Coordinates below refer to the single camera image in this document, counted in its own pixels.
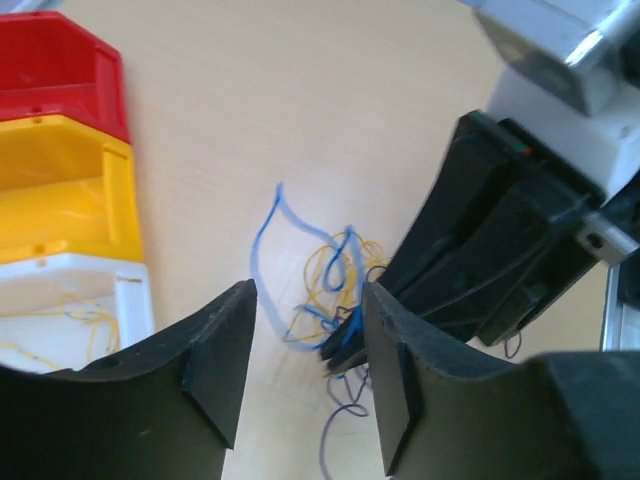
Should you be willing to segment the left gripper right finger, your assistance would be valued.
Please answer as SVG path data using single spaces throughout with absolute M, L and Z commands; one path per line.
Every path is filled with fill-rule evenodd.
M 363 293 L 384 471 L 395 479 L 635 479 L 639 355 L 510 363 Z

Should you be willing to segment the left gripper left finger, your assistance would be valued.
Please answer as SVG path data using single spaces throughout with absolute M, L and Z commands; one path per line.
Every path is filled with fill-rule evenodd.
M 236 439 L 253 280 L 81 370 L 1 371 L 5 479 L 218 479 Z

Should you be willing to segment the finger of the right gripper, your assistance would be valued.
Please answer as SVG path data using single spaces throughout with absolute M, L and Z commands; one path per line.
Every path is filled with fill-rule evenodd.
M 404 257 L 392 268 L 391 282 L 406 288 L 460 249 L 498 207 L 505 208 L 505 124 L 462 119 L 429 195 L 390 261 Z M 486 345 L 502 339 L 499 306 L 472 338 Z
M 498 207 L 462 247 L 402 289 L 394 257 L 375 282 L 410 313 L 466 342 L 516 285 L 535 253 L 537 234 L 517 225 L 527 210 Z

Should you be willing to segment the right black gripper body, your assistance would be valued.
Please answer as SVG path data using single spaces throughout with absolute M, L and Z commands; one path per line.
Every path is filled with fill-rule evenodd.
M 462 119 L 490 119 L 481 111 Z M 537 234 L 535 253 L 499 306 L 505 334 L 520 332 L 596 263 L 602 238 L 584 232 L 589 214 L 602 211 L 603 194 L 586 177 L 512 120 L 505 124 L 505 208 L 527 210 L 517 225 Z

